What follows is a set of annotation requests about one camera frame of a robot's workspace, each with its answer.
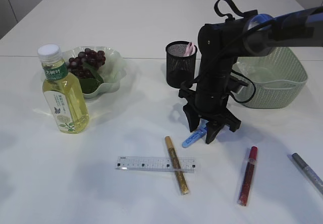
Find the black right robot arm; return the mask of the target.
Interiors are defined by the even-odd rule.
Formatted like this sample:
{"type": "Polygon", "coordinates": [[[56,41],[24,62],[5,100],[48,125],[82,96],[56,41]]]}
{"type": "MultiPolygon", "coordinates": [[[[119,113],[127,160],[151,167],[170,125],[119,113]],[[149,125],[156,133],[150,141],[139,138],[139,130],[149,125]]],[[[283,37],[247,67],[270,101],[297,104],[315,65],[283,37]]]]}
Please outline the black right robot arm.
{"type": "Polygon", "coordinates": [[[246,83],[232,67],[239,57],[260,57],[276,47],[321,47],[322,7],[272,17],[250,11],[242,19],[228,18],[205,24],[198,33],[201,62],[198,76],[181,83],[179,96],[190,131],[207,121],[206,143],[211,143],[224,126],[239,129],[241,122],[228,109],[228,99],[246,83]]]}

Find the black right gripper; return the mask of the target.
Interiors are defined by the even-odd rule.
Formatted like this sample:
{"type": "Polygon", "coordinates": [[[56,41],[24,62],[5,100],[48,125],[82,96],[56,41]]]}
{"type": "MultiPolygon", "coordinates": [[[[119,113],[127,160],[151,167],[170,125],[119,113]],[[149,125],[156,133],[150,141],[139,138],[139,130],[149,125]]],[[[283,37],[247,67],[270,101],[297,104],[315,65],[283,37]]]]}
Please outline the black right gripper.
{"type": "Polygon", "coordinates": [[[232,132],[240,128],[240,120],[227,108],[227,97],[222,100],[191,89],[179,90],[179,97],[187,100],[183,111],[190,132],[198,128],[201,119],[207,120],[206,144],[210,144],[224,126],[228,126],[232,132]]]}

